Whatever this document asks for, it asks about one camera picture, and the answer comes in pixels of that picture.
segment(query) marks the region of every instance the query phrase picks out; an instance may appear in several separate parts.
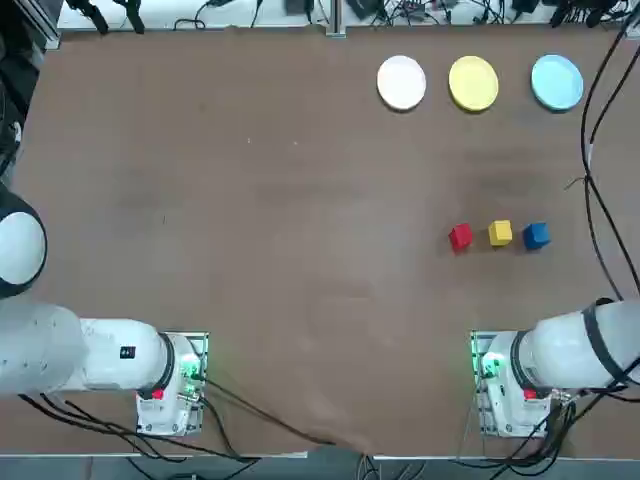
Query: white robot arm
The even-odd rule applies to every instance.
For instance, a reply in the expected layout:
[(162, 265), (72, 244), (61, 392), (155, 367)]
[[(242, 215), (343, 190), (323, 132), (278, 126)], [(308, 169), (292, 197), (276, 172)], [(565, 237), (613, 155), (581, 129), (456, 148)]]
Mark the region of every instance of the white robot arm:
[(640, 355), (639, 338), (640, 301), (599, 300), (532, 330), (498, 333), (480, 365), (496, 433), (528, 436), (549, 413), (554, 389), (638, 384), (640, 367), (623, 373)]
[(29, 300), (21, 294), (46, 254), (37, 213), (0, 187), (0, 394), (135, 390), (138, 429), (199, 431), (202, 382), (192, 377), (204, 374), (206, 336), (157, 332), (129, 319), (80, 319)]

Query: yellow cube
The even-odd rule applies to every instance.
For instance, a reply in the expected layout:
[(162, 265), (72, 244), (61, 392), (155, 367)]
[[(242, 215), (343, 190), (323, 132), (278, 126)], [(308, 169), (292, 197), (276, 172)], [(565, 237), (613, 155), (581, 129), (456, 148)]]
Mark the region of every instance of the yellow cube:
[(509, 220), (496, 220), (489, 225), (489, 241), (494, 247), (504, 247), (513, 239), (511, 222)]

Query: tabletop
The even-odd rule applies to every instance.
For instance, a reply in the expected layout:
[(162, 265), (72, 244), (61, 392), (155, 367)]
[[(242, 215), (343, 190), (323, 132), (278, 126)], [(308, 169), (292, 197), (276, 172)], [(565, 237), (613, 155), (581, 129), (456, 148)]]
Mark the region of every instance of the tabletop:
[[(611, 295), (590, 244), (581, 174), (581, 106), (558, 115), (531, 93), (545, 53), (571, 58), (585, 86), (613, 32), (546, 26), (317, 32), (78, 35), (47, 54), (26, 126), (16, 191), (49, 234), (31, 295), (81, 316), (135, 318), (211, 335), (210, 374), (301, 430), (386, 455), (480, 455), (468, 338), (523, 329)], [(602, 82), (610, 91), (634, 45)], [(415, 58), (427, 93), (389, 111), (375, 76)], [(463, 55), (500, 80), (485, 113), (458, 109), (447, 73)], [(633, 252), (640, 249), (632, 74), (599, 133), (594, 170)], [(604, 94), (594, 100), (594, 111)], [(596, 215), (605, 258), (632, 283)], [(509, 219), (494, 251), (486, 228)], [(530, 254), (519, 232), (547, 222)], [(475, 243), (454, 255), (447, 234)], [(73, 398), (135, 422), (133, 393)], [(56, 424), (3, 399), (3, 453), (130, 452), (119, 439)], [(309, 444), (221, 403), (235, 448)], [(564, 454), (638, 458), (640, 417), (604, 401)], [(190, 441), (220, 448), (212, 422)], [(507, 451), (489, 442), (486, 454)]]

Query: blue cube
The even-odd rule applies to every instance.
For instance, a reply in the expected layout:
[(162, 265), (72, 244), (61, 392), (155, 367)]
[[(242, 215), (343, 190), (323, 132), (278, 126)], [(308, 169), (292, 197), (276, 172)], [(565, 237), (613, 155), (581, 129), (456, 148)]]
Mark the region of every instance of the blue cube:
[(524, 229), (522, 237), (527, 250), (538, 250), (551, 242), (546, 223), (532, 223)]

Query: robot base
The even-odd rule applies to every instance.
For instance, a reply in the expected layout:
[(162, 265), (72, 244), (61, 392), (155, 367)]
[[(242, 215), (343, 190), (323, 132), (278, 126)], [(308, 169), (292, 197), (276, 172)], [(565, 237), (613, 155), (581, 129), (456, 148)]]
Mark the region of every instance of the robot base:
[[(551, 408), (551, 399), (525, 392), (511, 367), (511, 344), (517, 332), (471, 332), (480, 429), (485, 435), (527, 437)], [(534, 437), (543, 437), (546, 427)]]
[(137, 431), (152, 435), (184, 436), (202, 430), (204, 382), (209, 334), (205, 332), (165, 332), (175, 351), (173, 375), (167, 388), (154, 392), (153, 398), (136, 395)]

